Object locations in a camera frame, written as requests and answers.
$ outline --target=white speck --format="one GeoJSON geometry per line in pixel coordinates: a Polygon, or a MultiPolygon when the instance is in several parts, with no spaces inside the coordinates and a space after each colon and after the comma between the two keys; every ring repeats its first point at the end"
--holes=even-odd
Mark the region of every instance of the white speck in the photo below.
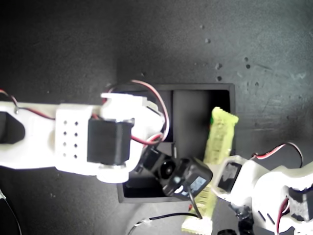
{"type": "Polygon", "coordinates": [[[301,72],[301,73],[298,73],[296,75],[294,75],[293,73],[290,74],[291,75],[291,78],[293,80],[299,80],[299,79],[303,79],[307,76],[307,72],[301,72]]]}

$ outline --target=black tray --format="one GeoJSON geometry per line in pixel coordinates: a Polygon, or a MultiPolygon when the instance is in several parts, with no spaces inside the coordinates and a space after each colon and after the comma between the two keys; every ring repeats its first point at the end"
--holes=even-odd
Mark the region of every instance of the black tray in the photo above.
{"type": "MultiPolygon", "coordinates": [[[[171,120],[169,136],[159,148],[171,155],[171,143],[175,142],[177,157],[192,156],[203,160],[212,109],[218,106],[235,113],[234,85],[181,84],[156,85],[155,88],[164,99],[171,120]]],[[[121,90],[147,96],[149,100],[155,101],[153,95],[139,86],[124,86],[121,90]]],[[[128,182],[117,185],[117,192],[121,203],[179,201],[177,198],[165,196],[161,186],[149,172],[131,172],[128,182]]]]}

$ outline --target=red wire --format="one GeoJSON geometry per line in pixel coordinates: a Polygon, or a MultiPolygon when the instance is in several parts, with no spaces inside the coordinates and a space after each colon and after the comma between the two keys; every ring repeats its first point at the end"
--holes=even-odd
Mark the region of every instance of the red wire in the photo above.
{"type": "Polygon", "coordinates": [[[19,108],[19,109],[24,109],[24,110],[28,110],[28,111],[30,111],[30,112],[32,112],[32,113],[34,113],[34,114],[37,114],[37,115],[39,115],[39,116],[41,116],[41,117],[43,117],[43,118],[47,118],[47,119],[50,119],[50,120],[55,120],[55,118],[53,118],[53,117],[49,117],[48,115],[46,115],[46,114],[44,114],[44,113],[41,113],[41,112],[39,112],[39,111],[37,111],[37,110],[34,110],[34,109],[31,109],[31,108],[19,108]]]}
{"type": "Polygon", "coordinates": [[[97,114],[92,114],[91,116],[92,116],[93,119],[99,120],[97,114]]]}
{"type": "Polygon", "coordinates": [[[279,224],[280,224],[280,220],[281,220],[281,218],[282,218],[283,211],[284,211],[284,207],[285,207],[286,203],[288,202],[288,200],[289,200],[289,199],[286,197],[286,198],[283,200],[283,202],[282,202],[282,204],[280,205],[280,207],[279,207],[279,212],[278,212],[278,217],[277,217],[277,222],[276,222],[276,233],[277,233],[277,235],[279,235],[279,224]]]}
{"type": "Polygon", "coordinates": [[[159,138],[160,136],[161,136],[161,134],[155,136],[151,141],[144,141],[144,140],[142,140],[142,139],[140,139],[140,138],[137,138],[137,137],[135,137],[135,136],[132,136],[132,140],[134,140],[134,141],[136,141],[136,142],[138,142],[138,143],[144,144],[144,145],[153,145],[153,144],[159,143],[159,141],[154,141],[154,140],[156,140],[156,139],[159,138]]]}

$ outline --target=cable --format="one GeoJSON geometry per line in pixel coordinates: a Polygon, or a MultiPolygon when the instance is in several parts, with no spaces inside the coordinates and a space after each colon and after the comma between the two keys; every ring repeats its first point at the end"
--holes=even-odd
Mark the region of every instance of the cable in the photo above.
{"type": "Polygon", "coordinates": [[[8,207],[9,207],[10,211],[12,212],[12,214],[13,214],[13,216],[14,216],[14,218],[15,218],[15,221],[16,221],[18,227],[19,227],[20,235],[22,235],[22,230],[21,230],[20,223],[19,223],[19,221],[18,221],[18,219],[17,219],[17,217],[16,217],[14,211],[12,210],[10,204],[9,204],[8,201],[6,200],[6,196],[3,194],[3,192],[1,191],[1,189],[0,189],[0,198],[3,199],[3,200],[6,202],[6,204],[8,205],[8,207]]]}
{"type": "MultiPolygon", "coordinates": [[[[164,100],[162,99],[161,95],[159,94],[159,92],[152,86],[150,85],[149,83],[146,83],[146,82],[143,82],[143,81],[139,81],[139,80],[131,80],[132,83],[136,83],[136,84],[139,84],[141,86],[144,86],[145,88],[147,88],[148,90],[150,90],[155,96],[156,98],[158,99],[158,101],[160,102],[161,106],[162,106],[162,110],[164,112],[164,118],[165,118],[165,130],[164,130],[164,133],[163,133],[163,136],[162,136],[162,139],[159,140],[159,141],[146,141],[146,140],[142,140],[140,138],[137,138],[137,137],[134,137],[132,136],[132,140],[136,141],[136,142],[139,142],[141,144],[144,144],[144,145],[154,145],[154,144],[158,144],[160,143],[161,141],[164,141],[166,140],[168,134],[169,134],[169,131],[170,131],[170,119],[169,119],[169,115],[168,115],[168,111],[167,111],[167,108],[166,108],[166,105],[164,103],[164,100]]],[[[109,90],[108,90],[108,93],[111,93],[113,92],[113,90],[115,89],[116,86],[113,86],[111,87],[109,90]]]]}
{"type": "Polygon", "coordinates": [[[287,202],[289,201],[288,198],[285,198],[282,202],[282,204],[279,207],[279,211],[278,211],[278,217],[277,217],[277,222],[276,222],[276,234],[275,235],[279,235],[279,224],[280,224],[280,220],[283,216],[283,211],[284,211],[284,207],[286,206],[287,202]]]}
{"type": "Polygon", "coordinates": [[[290,200],[288,200],[286,208],[283,210],[282,214],[286,213],[289,210],[289,207],[290,207],[290,200]]]}
{"type": "Polygon", "coordinates": [[[15,213],[13,212],[13,210],[12,210],[12,208],[11,208],[10,204],[8,203],[8,201],[7,201],[6,199],[4,199],[4,200],[5,200],[6,204],[8,205],[8,207],[10,208],[10,211],[12,212],[12,214],[13,214],[13,216],[14,216],[14,218],[15,218],[15,221],[16,221],[16,223],[17,223],[18,227],[19,227],[19,232],[20,232],[20,235],[22,235],[21,226],[20,226],[20,223],[19,223],[19,221],[18,221],[18,219],[17,219],[17,217],[16,217],[15,213]]]}
{"type": "Polygon", "coordinates": [[[32,113],[34,113],[34,114],[37,114],[38,116],[41,116],[41,117],[46,118],[46,119],[49,119],[49,120],[55,120],[55,118],[49,117],[48,115],[43,114],[43,113],[41,113],[41,112],[39,112],[39,111],[37,111],[37,110],[31,109],[31,108],[18,107],[18,110],[21,110],[21,109],[22,109],[22,110],[30,111],[30,112],[32,112],[32,113]]]}
{"type": "Polygon", "coordinates": [[[184,213],[184,212],[181,212],[181,213],[172,213],[172,214],[165,214],[165,215],[161,215],[161,216],[157,216],[157,217],[151,217],[151,218],[148,218],[148,219],[143,219],[143,220],[138,221],[138,222],[137,222],[136,224],[134,224],[134,226],[129,230],[129,232],[127,233],[127,235],[133,234],[134,230],[135,230],[139,225],[141,225],[141,224],[143,224],[143,223],[149,223],[149,222],[151,222],[152,220],[163,219],[163,218],[168,218],[168,217],[172,217],[172,216],[180,216],[180,215],[193,216],[193,217],[198,218],[198,216],[197,216],[196,214],[184,213]]]}
{"type": "Polygon", "coordinates": [[[164,100],[162,99],[162,97],[159,94],[159,92],[152,85],[150,85],[149,83],[146,83],[146,82],[143,82],[143,81],[139,81],[139,80],[131,80],[131,82],[137,83],[139,85],[142,85],[142,86],[148,88],[150,91],[152,91],[155,94],[155,96],[158,98],[159,102],[161,103],[161,106],[162,106],[162,109],[163,109],[163,112],[164,112],[164,117],[165,117],[165,130],[164,130],[163,138],[162,138],[162,141],[164,141],[167,138],[167,136],[169,134],[169,131],[170,131],[170,119],[169,119],[169,115],[168,115],[167,108],[166,108],[166,105],[164,103],[164,100]]]}
{"type": "Polygon", "coordinates": [[[31,109],[31,108],[26,108],[26,107],[19,107],[19,106],[18,106],[18,102],[17,102],[17,100],[15,99],[15,97],[12,96],[12,95],[9,95],[9,94],[8,94],[7,92],[5,92],[4,90],[0,90],[0,93],[6,95],[7,97],[9,97],[9,98],[11,99],[11,101],[12,101],[13,104],[15,105],[15,109],[16,109],[15,112],[16,112],[16,114],[18,113],[19,110],[27,110],[27,111],[32,112],[32,113],[34,113],[34,114],[36,114],[36,115],[38,115],[38,116],[41,116],[41,117],[43,117],[43,118],[46,118],[46,119],[49,119],[49,120],[55,120],[55,118],[49,117],[48,115],[46,115],[46,114],[44,114],[44,113],[41,113],[41,112],[39,112],[39,111],[37,111],[37,110],[31,109]]]}
{"type": "Polygon", "coordinates": [[[189,197],[190,197],[191,204],[192,204],[192,206],[194,207],[194,209],[195,209],[195,211],[196,211],[196,213],[197,213],[198,218],[199,218],[199,219],[202,219],[202,215],[201,215],[201,213],[200,213],[200,211],[199,211],[199,209],[198,209],[198,206],[197,206],[197,204],[196,204],[196,202],[195,202],[194,196],[192,195],[192,191],[191,191],[191,188],[190,188],[190,187],[188,187],[188,193],[189,193],[189,197]]]}
{"type": "Polygon", "coordinates": [[[271,155],[273,155],[274,153],[276,153],[278,150],[280,150],[282,147],[286,146],[286,145],[289,145],[289,146],[292,146],[294,147],[298,154],[300,155],[300,158],[301,158],[301,164],[300,164],[300,167],[302,167],[303,165],[303,154],[301,152],[301,150],[299,149],[299,147],[297,145],[295,145],[294,143],[291,143],[291,142],[287,142],[287,143],[282,143],[280,144],[279,146],[273,148],[271,151],[267,152],[267,153],[264,153],[264,154],[257,154],[257,153],[253,153],[252,156],[251,156],[251,160],[254,159],[254,158],[257,158],[257,159],[266,159],[268,157],[270,157],[271,155]]]}

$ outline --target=black wire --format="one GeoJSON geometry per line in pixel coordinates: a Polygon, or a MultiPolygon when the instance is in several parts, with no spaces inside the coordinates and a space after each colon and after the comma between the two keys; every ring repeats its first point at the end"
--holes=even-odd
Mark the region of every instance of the black wire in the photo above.
{"type": "Polygon", "coordinates": [[[202,215],[201,215],[201,213],[200,213],[200,211],[199,211],[199,209],[198,209],[198,206],[197,206],[197,204],[196,204],[196,202],[195,202],[194,196],[192,195],[192,191],[191,191],[191,188],[190,188],[190,187],[188,187],[188,193],[189,193],[189,197],[190,197],[191,204],[192,204],[192,206],[194,207],[194,209],[195,209],[195,211],[196,211],[196,213],[197,213],[198,218],[199,218],[199,219],[202,219],[202,215]]]}
{"type": "MultiPolygon", "coordinates": [[[[192,213],[172,213],[172,214],[165,214],[165,215],[161,215],[161,216],[156,216],[156,217],[151,217],[148,220],[157,220],[157,219],[163,219],[163,218],[168,218],[168,217],[172,217],[172,216],[179,216],[179,215],[186,215],[186,216],[193,216],[198,218],[198,216],[196,214],[192,214],[192,213]]],[[[127,235],[131,235],[133,234],[134,230],[140,225],[144,223],[144,220],[138,221],[127,233],[127,235]]]]}
{"type": "Polygon", "coordinates": [[[298,152],[298,154],[299,154],[299,156],[300,156],[300,159],[301,159],[301,163],[300,163],[299,168],[301,168],[301,167],[303,166],[303,155],[302,155],[302,153],[299,151],[299,149],[295,146],[295,144],[292,144],[292,143],[289,143],[289,142],[282,143],[282,144],[280,144],[280,145],[274,147],[272,150],[267,151],[266,153],[263,153],[263,154],[253,153],[250,159],[253,159],[253,158],[255,158],[255,157],[259,157],[259,156],[266,155],[266,154],[270,153],[271,151],[273,151],[275,148],[280,147],[280,146],[282,146],[282,145],[289,145],[289,146],[293,147],[293,148],[298,152]]]}
{"type": "Polygon", "coordinates": [[[151,218],[149,218],[149,220],[157,220],[157,219],[163,219],[163,218],[172,217],[172,216],[179,216],[179,215],[187,215],[187,216],[193,216],[193,217],[198,218],[198,216],[196,214],[180,212],[180,213],[165,214],[165,215],[161,215],[161,216],[157,216],[157,217],[151,217],[151,218]]]}

